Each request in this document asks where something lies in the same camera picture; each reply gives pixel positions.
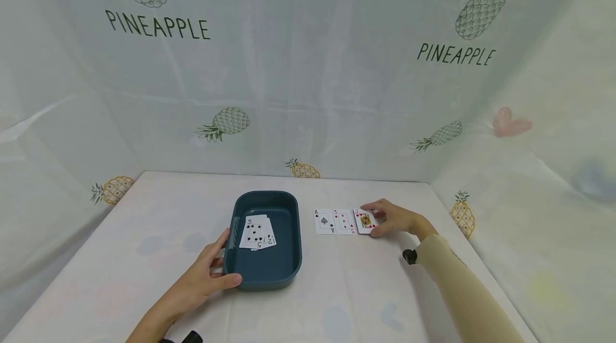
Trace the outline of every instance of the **tabletop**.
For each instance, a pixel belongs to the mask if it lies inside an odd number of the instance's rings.
[[[460,342],[436,285],[401,252],[409,234],[319,235],[315,208],[353,209],[387,198],[426,216],[510,316],[536,342],[433,189],[419,182],[146,172],[94,231],[5,342],[123,342],[147,309],[229,226],[251,190],[297,199],[303,262],[290,286],[212,296],[167,335],[205,342]]]

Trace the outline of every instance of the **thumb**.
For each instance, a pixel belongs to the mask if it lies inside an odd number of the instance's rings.
[[[230,273],[228,275],[213,279],[212,283],[214,283],[215,291],[235,288],[242,283],[242,275],[239,273]]]
[[[394,230],[394,223],[385,221],[383,224],[377,226],[375,229],[370,231],[370,236],[374,238],[381,237],[382,235],[388,233],[389,231],[393,231],[393,230]]]

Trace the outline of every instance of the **fabric backdrop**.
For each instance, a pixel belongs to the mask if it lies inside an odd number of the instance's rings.
[[[0,336],[143,170],[430,182],[539,340],[615,334],[612,0],[0,1]]]

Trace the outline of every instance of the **heart shape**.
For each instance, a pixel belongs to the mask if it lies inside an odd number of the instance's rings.
[[[571,185],[587,198],[599,202],[616,201],[616,179],[604,175],[598,160],[587,161],[572,178]]]
[[[398,306],[396,304],[389,303],[385,305],[385,307],[383,307],[381,310],[381,323],[385,324],[385,326],[388,326],[389,328],[391,328],[392,330],[396,332],[403,332],[404,324],[402,324],[396,318],[397,310],[398,310]]]
[[[529,131],[533,127],[533,123],[528,120],[517,119],[511,120],[511,109],[502,108],[494,116],[492,126],[494,127],[494,136],[497,137],[512,137]]]

